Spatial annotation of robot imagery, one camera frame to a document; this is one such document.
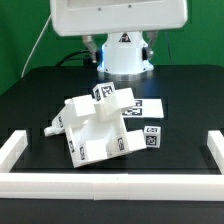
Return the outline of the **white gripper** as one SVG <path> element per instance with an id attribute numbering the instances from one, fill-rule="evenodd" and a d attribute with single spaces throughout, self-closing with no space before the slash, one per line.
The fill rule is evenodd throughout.
<path id="1" fill-rule="evenodd" d="M 187 0 L 49 0 L 52 25 L 60 36 L 81 36 L 92 62 L 97 45 L 91 35 L 148 31 L 142 59 L 151 60 L 158 30 L 181 28 L 188 19 Z"/>

